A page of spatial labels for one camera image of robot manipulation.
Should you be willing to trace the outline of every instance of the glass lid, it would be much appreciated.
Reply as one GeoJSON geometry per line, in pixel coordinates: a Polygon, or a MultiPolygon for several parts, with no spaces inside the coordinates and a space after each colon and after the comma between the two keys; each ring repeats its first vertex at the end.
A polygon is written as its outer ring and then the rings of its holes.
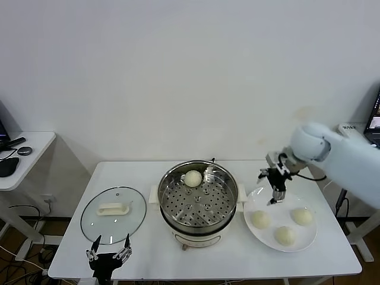
{"type": "Polygon", "coordinates": [[[84,236],[94,242],[100,235],[101,245],[111,245],[136,232],[145,218],[147,204],[137,190],[114,187],[94,197],[81,217],[84,236]]]}

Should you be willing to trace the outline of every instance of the stainless steel pot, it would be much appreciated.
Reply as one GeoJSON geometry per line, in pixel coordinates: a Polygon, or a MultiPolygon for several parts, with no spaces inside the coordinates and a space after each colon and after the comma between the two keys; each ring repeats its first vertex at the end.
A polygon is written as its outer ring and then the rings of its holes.
{"type": "Polygon", "coordinates": [[[203,160],[178,164],[162,177],[158,188],[161,213],[175,230],[191,236],[206,236],[222,230],[233,218],[238,186],[223,167],[203,160]],[[202,174],[197,187],[184,183],[190,170],[202,174]]]}

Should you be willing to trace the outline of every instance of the floor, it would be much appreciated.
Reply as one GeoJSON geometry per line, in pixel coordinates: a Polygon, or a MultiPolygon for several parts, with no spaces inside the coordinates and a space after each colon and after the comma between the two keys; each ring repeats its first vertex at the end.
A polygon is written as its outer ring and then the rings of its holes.
{"type": "MultiPolygon", "coordinates": [[[[0,221],[0,228],[3,226],[3,222],[0,221]]],[[[68,226],[68,222],[64,221],[49,221],[46,222],[45,226],[42,229],[42,233],[45,235],[63,235],[68,226]]],[[[18,248],[22,244],[25,237],[13,229],[12,227],[8,229],[6,234],[0,240],[0,245],[4,248],[8,249],[11,252],[17,252],[18,248]]],[[[372,252],[373,257],[375,258],[375,262],[365,263],[360,255],[358,254],[356,248],[354,251],[356,255],[359,257],[359,261],[362,264],[363,271],[358,275],[353,276],[341,276],[335,277],[334,280],[331,278],[326,282],[322,283],[322,285],[377,285],[380,280],[380,227],[372,231],[365,237],[365,241],[372,252]]],[[[28,257],[31,257],[38,253],[41,250],[42,246],[34,245],[30,252],[28,253],[28,257]]],[[[3,259],[10,261],[13,260],[12,256],[7,252],[4,252],[0,249],[0,284],[2,285],[31,285],[32,283],[28,282],[27,279],[19,279],[22,275],[31,273],[36,271],[37,268],[34,265],[28,264],[26,262],[13,262],[11,263],[11,267],[7,267],[9,262],[4,261],[3,259]],[[25,269],[18,268],[17,266],[22,265],[25,269]]],[[[31,262],[34,262],[40,266],[42,264],[39,262],[38,257],[34,256],[28,259],[31,262]]],[[[44,280],[42,282],[43,285],[47,284],[48,280],[44,280]]],[[[297,285],[300,282],[298,279],[290,280],[290,285],[297,285]]],[[[222,281],[160,281],[158,282],[133,282],[133,281],[123,281],[119,282],[120,285],[217,285],[224,284],[222,281]]],[[[248,280],[236,282],[237,285],[282,285],[282,280],[248,280]]]]}

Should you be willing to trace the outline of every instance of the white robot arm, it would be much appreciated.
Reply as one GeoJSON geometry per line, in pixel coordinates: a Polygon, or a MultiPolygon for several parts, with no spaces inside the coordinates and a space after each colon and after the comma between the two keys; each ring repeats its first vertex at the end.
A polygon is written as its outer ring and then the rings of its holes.
{"type": "Polygon", "coordinates": [[[271,168],[262,169],[259,178],[267,177],[273,188],[273,199],[268,204],[281,202],[285,197],[284,182],[307,164],[314,164],[336,184],[380,208],[380,150],[370,144],[309,123],[295,130],[290,147],[284,148],[277,162],[270,155],[267,161],[271,168]]]}

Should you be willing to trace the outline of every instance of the white table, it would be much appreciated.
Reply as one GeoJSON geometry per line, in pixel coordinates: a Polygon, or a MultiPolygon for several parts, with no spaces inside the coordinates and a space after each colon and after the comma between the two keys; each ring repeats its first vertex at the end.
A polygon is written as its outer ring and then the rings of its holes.
{"type": "MultiPolygon", "coordinates": [[[[338,130],[347,138],[364,141],[369,144],[370,142],[363,136],[365,126],[365,123],[342,123],[339,125],[338,130]]],[[[347,239],[352,245],[356,245],[365,262],[374,262],[375,259],[369,251],[363,237],[372,230],[376,229],[379,225],[380,210],[373,214],[359,227],[356,227],[352,221],[346,223],[346,227],[350,231],[347,239]]]]}
{"type": "MultiPolygon", "coordinates": [[[[0,191],[12,191],[17,188],[17,186],[23,181],[27,176],[32,167],[37,163],[38,159],[42,156],[45,150],[50,146],[50,144],[55,139],[54,132],[19,132],[19,133],[10,133],[12,139],[24,137],[26,142],[15,145],[14,148],[20,148],[22,146],[30,146],[33,149],[33,152],[28,156],[19,156],[15,152],[12,157],[19,157],[20,161],[18,162],[15,172],[8,177],[0,178],[0,191]]],[[[9,152],[2,152],[0,158],[6,157],[9,152]]],[[[21,233],[28,237],[20,248],[16,260],[24,258],[31,243],[41,244],[43,242],[43,236],[39,233],[39,230],[43,227],[43,222],[40,222],[36,230],[29,226],[23,219],[21,219],[14,209],[8,208],[0,200],[0,219],[6,222],[5,226],[0,231],[0,237],[7,231],[9,226],[15,227],[21,233]]],[[[60,239],[57,239],[55,236],[45,237],[45,244],[59,244],[60,239]]]]}
{"type": "MultiPolygon", "coordinates": [[[[243,183],[246,191],[255,189],[263,160],[217,161],[243,183]]],[[[105,189],[129,186],[139,190],[146,202],[152,185],[177,162],[101,162],[97,165],[64,238],[49,268],[53,278],[90,278],[86,249],[91,242],[81,232],[80,219],[87,203],[105,189]]],[[[311,177],[309,170],[303,175],[311,177]]],[[[147,204],[140,228],[131,236],[133,254],[113,272],[114,280],[233,280],[288,277],[321,277],[316,283],[338,276],[360,273],[362,268],[315,182],[294,177],[288,190],[309,202],[316,210],[318,235],[308,249],[284,253],[261,243],[246,226],[242,213],[236,213],[224,239],[208,248],[183,251],[175,241],[159,211],[147,204]]],[[[98,252],[117,252],[122,242],[100,246],[98,252]]]]}

